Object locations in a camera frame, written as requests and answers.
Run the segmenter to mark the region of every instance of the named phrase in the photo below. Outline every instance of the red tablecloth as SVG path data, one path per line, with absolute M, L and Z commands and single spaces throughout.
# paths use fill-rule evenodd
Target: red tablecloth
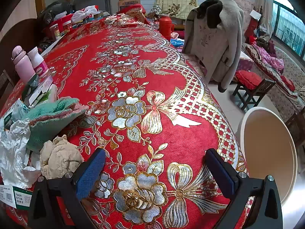
M 229 200 L 204 165 L 205 151 L 217 149 L 237 171 L 246 171 L 243 156 L 201 77 L 143 21 L 131 11 L 86 24 L 45 56 L 58 96 L 90 108 L 59 135 L 85 160 L 97 147 L 106 151 L 100 180 L 83 201 L 99 228 L 209 229 Z M 4 110 L 21 91 L 19 83 Z M 26 225 L 25 211 L 7 211 Z

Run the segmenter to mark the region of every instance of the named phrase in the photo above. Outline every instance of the pink bottle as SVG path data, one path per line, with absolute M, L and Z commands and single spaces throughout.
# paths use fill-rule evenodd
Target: pink bottle
M 26 84 L 35 75 L 35 71 L 29 57 L 21 46 L 18 45 L 14 48 L 12 60 L 21 81 Z

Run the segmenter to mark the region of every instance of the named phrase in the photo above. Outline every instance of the barcode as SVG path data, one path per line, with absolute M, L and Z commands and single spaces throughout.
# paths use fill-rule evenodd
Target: barcode
M 13 201 L 12 194 L 6 193 L 6 199 L 9 201 Z

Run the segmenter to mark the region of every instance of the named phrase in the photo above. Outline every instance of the metal screw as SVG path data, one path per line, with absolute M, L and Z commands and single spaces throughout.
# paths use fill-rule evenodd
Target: metal screw
M 247 174 L 243 171 L 241 172 L 238 172 L 238 175 L 241 177 L 241 178 L 246 178 L 247 177 Z
M 73 172 L 69 171 L 65 174 L 65 178 L 71 178 L 73 176 Z
M 44 179 L 45 179 L 44 177 L 38 177 L 37 181 L 38 181 L 39 183 L 41 183 Z
M 270 182 L 273 182 L 273 181 L 274 181 L 274 177 L 271 176 L 271 175 L 269 175 L 267 178 L 268 178 L 268 180 L 269 180 Z

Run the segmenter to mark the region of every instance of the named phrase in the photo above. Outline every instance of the red thermos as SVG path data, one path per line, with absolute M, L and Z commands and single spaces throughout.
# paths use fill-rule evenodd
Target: red thermos
M 170 35 L 173 32 L 174 25 L 169 15 L 163 15 L 159 20 L 159 32 L 170 42 Z

